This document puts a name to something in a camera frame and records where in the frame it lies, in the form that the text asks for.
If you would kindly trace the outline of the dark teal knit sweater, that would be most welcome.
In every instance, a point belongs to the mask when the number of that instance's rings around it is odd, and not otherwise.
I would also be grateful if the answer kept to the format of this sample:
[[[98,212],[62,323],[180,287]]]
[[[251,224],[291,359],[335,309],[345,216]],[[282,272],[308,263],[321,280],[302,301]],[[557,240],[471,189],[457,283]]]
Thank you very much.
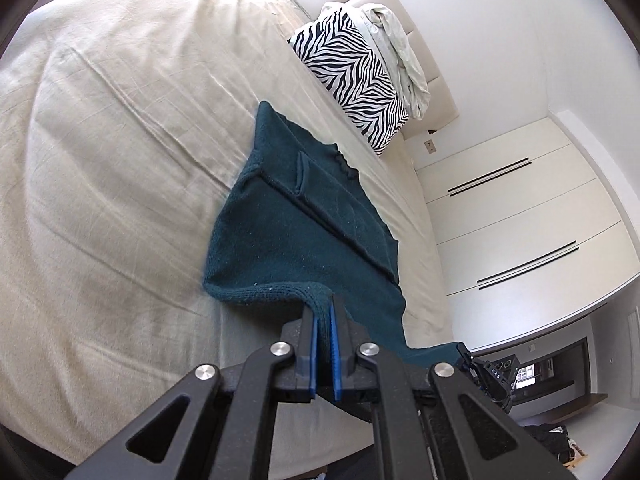
[[[398,243],[369,200],[357,169],[262,101],[254,148],[215,221],[203,278],[213,298],[271,310],[308,307],[318,320],[318,385],[332,400],[330,307],[404,362],[463,362],[461,344],[411,349],[402,316]]]

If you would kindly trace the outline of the dark wooden desk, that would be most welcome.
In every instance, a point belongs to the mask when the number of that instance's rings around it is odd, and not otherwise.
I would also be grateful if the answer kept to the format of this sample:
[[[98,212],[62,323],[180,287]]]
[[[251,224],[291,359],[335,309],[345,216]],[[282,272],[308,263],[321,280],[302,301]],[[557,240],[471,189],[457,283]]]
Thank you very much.
[[[562,424],[608,398],[596,386],[586,337],[542,356],[483,356],[514,377],[510,416],[521,426]]]

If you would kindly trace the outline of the black bag on floor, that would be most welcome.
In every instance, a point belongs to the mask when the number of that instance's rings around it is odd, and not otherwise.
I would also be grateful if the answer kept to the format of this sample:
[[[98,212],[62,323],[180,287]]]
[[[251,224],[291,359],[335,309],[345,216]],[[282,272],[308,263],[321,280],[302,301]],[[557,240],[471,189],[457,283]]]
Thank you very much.
[[[564,425],[532,425],[523,429],[565,468],[575,468],[588,454],[570,436]]]

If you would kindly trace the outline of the crumpled white cloth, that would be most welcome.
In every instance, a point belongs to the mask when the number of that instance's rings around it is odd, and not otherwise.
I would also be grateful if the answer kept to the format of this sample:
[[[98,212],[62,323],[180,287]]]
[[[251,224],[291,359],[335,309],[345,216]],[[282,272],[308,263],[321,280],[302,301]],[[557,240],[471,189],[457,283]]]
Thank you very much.
[[[345,11],[364,42],[383,62],[390,81],[412,119],[422,119],[431,102],[431,93],[418,57],[396,14],[381,3],[362,6],[327,1],[320,15]]]

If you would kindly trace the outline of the zebra print pillow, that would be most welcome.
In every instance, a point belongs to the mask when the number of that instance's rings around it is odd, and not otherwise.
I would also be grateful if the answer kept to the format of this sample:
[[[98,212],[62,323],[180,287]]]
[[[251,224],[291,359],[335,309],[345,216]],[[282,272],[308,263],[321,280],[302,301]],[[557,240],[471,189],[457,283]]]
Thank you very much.
[[[333,96],[376,154],[382,154],[408,113],[382,58],[341,6],[294,32],[288,44]]]

